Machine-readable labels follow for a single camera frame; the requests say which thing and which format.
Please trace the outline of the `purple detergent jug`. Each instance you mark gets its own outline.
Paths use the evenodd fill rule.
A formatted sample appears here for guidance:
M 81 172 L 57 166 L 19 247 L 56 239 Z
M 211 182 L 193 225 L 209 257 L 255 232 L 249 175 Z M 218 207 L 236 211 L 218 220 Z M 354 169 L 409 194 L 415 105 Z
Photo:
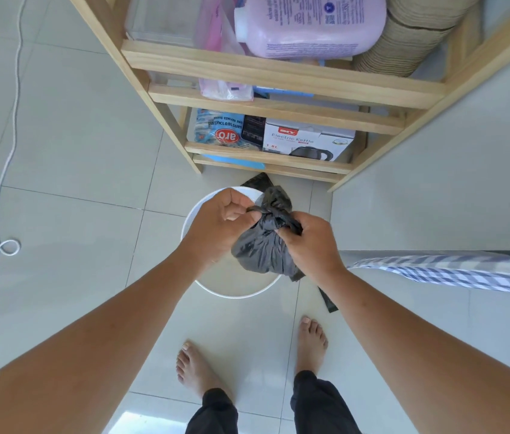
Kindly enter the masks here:
M 386 0 L 246 0 L 234 12 L 235 34 L 257 57 L 343 59 L 379 40 Z

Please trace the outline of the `blue sugar bag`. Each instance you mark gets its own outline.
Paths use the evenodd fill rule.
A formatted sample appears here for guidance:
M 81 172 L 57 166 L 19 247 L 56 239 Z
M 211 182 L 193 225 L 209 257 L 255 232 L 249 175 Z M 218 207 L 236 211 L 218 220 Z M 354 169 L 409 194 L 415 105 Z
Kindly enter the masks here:
M 197 109 L 193 141 L 205 145 L 261 151 L 262 145 L 242 137 L 245 116 Z

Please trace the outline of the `person's left foot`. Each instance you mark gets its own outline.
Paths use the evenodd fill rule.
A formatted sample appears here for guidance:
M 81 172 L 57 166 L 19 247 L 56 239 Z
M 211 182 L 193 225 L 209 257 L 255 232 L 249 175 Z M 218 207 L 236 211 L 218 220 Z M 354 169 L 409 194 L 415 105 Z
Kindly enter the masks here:
M 232 391 L 213 370 L 201 351 L 191 340 L 185 341 L 176 358 L 176 373 L 178 381 L 197 397 L 212 390 L 220 389 L 234 403 Z

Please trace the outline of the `flat blue packet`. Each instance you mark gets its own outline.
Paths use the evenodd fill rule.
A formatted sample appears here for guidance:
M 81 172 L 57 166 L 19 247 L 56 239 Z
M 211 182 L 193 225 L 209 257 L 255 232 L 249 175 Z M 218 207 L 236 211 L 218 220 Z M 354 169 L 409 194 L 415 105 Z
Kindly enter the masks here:
M 267 88 L 267 87 L 262 87 L 262 86 L 253 86 L 253 91 L 256 94 L 263 95 L 263 96 L 271 96 L 271 94 L 276 94 L 276 95 L 288 95 L 288 96 L 314 97 L 314 94 L 310 94 L 310 93 L 285 90 L 285 89 L 281 89 L 281 88 Z

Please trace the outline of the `light wooden shelf rack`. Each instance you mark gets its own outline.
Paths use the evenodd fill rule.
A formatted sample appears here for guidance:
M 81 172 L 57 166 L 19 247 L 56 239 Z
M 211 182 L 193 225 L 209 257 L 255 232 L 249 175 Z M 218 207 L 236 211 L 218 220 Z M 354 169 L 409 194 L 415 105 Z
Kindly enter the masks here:
M 202 165 L 226 168 L 251 166 L 217 162 L 236 159 L 263 164 L 266 172 L 332 183 L 333 192 L 415 134 L 465 95 L 510 64 L 510 18 L 483 43 L 479 43 L 481 13 L 468 13 L 448 39 L 446 78 L 441 82 L 414 80 L 337 68 L 280 62 L 207 50 L 127 39 L 124 22 L 130 0 L 70 0 L 109 56 L 160 123 L 193 170 Z M 383 106 L 390 115 L 365 111 L 331 110 L 317 105 L 273 102 L 216 101 L 192 87 L 151 82 L 148 71 L 192 79 L 236 81 L 315 94 L 326 101 Z M 209 146 L 187 139 L 193 108 L 275 117 L 289 121 L 325 124 L 379 134 L 371 146 L 360 142 L 351 163 L 289 157 L 284 154 Z

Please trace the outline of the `person's right foot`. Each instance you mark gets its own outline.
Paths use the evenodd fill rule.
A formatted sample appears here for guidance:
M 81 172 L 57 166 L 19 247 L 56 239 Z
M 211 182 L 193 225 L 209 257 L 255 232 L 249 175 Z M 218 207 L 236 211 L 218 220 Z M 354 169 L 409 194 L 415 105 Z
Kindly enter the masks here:
M 295 375 L 320 371 L 328 348 L 323 327 L 315 319 L 303 315 L 298 327 Z

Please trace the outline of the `pink plastic packet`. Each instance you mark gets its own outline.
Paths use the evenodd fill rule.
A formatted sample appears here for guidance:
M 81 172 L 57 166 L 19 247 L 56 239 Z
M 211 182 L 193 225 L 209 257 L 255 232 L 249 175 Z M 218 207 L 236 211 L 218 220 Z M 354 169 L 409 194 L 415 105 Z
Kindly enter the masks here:
M 238 0 L 201 0 L 194 45 L 197 49 L 245 55 L 236 39 L 234 14 Z M 200 79 L 201 94 L 219 101 L 252 101 L 252 86 L 223 80 Z

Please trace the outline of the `person's foot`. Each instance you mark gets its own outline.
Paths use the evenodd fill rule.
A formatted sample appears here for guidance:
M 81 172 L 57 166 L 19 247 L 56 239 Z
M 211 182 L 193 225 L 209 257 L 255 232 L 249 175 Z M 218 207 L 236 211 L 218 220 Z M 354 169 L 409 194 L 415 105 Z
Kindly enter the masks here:
M 176 373 L 178 381 L 197 397 L 212 390 L 220 389 L 234 403 L 232 391 L 213 370 L 201 351 L 191 340 L 185 341 L 176 358 Z
M 298 327 L 295 375 L 320 371 L 328 348 L 323 327 L 315 319 L 303 315 Z

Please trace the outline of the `clear plastic storage box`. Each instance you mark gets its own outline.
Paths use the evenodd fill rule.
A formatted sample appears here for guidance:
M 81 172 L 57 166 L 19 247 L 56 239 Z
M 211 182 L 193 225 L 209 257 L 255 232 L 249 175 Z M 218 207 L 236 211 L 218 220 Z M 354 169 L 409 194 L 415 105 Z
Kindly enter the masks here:
M 195 46 L 202 0 L 130 0 L 124 23 L 129 40 Z

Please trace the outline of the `person's right hand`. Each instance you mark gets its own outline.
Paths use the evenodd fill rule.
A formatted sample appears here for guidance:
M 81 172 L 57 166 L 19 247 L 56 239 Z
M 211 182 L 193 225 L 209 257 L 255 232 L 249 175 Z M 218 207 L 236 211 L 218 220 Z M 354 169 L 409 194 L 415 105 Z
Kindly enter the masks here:
M 339 254 L 332 227 L 323 218 L 295 211 L 302 226 L 302 244 L 288 249 L 296 266 L 320 288 L 328 288 L 337 276 L 347 272 Z

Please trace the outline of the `white kettle box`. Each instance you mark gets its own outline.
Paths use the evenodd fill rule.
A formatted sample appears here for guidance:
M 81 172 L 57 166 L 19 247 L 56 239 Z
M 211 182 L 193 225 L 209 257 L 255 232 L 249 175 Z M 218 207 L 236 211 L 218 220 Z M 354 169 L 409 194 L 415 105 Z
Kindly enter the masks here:
M 355 130 L 267 118 L 263 151 L 334 161 L 352 144 Z

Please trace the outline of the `black trousers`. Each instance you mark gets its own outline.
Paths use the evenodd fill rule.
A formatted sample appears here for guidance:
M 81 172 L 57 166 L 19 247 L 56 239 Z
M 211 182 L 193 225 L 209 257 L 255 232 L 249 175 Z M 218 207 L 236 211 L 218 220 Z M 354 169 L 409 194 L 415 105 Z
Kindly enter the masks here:
M 290 400 L 296 434 L 362 434 L 337 388 L 304 370 L 294 378 Z M 239 434 L 238 411 L 227 393 L 212 388 L 190 419 L 185 434 Z

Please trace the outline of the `dark grey garbage bag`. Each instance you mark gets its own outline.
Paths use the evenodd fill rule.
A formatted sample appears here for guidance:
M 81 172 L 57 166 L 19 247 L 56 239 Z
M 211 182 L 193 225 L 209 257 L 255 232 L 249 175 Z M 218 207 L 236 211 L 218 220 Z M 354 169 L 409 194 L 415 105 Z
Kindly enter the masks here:
M 296 235 L 302 234 L 302 224 L 293 217 L 292 210 L 291 200 L 281 186 L 267 188 L 255 205 L 247 208 L 248 212 L 259 212 L 261 217 L 231 248 L 231 254 L 244 269 L 259 274 L 285 275 L 292 282 L 305 276 L 276 233 L 287 228 Z

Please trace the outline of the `blue checkered cloth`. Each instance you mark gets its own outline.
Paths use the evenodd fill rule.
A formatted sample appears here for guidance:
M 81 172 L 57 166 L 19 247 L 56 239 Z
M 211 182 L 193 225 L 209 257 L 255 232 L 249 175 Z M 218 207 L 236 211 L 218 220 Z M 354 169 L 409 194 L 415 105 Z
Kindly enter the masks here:
M 419 283 L 510 293 L 510 255 L 501 253 L 368 257 L 346 268 L 379 269 Z

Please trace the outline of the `black plastic bag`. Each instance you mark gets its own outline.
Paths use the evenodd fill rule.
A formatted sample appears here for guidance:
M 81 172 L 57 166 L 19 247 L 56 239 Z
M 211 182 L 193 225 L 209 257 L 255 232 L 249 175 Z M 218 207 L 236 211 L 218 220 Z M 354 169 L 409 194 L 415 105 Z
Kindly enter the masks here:
M 266 173 L 260 173 L 255 175 L 248 181 L 241 184 L 241 187 L 247 187 L 249 189 L 255 189 L 262 193 L 265 193 L 267 189 L 272 188 L 274 186 L 270 177 Z
M 335 313 L 337 312 L 339 309 L 338 307 L 334 304 L 334 302 L 328 297 L 328 295 L 321 289 L 318 287 L 318 290 L 320 292 L 320 295 L 324 301 L 324 304 L 326 306 L 326 309 L 329 313 Z

